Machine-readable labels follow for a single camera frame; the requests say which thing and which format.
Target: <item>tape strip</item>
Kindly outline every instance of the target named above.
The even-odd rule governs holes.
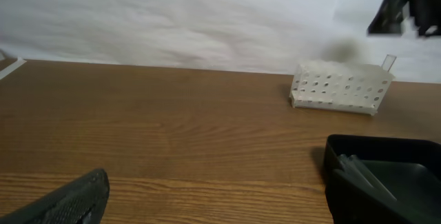
[[[10,64],[8,67],[0,71],[0,80],[2,80],[4,77],[8,76],[11,72],[14,72],[15,69],[19,68],[21,65],[26,63],[26,60],[22,59],[21,57],[17,58],[17,61]]]

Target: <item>black container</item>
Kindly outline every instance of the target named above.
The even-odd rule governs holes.
[[[393,197],[369,187],[340,162],[356,155]],[[432,141],[331,135],[326,197],[335,224],[441,223],[441,145]]]

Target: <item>wooden table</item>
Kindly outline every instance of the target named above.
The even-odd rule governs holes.
[[[0,81],[0,214],[103,167],[102,223],[332,223],[330,134],[441,141],[441,85],[394,82],[371,117],[293,109],[291,80],[29,61]]]

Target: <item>white perforated rack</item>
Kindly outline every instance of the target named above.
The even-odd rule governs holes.
[[[374,115],[393,79],[378,65],[310,61],[297,68],[291,104]]]

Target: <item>white wall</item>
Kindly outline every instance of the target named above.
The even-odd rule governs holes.
[[[26,59],[292,74],[344,28],[372,47],[369,62],[398,55],[398,80],[441,82],[441,41],[363,38],[378,1],[0,0],[0,49]]]

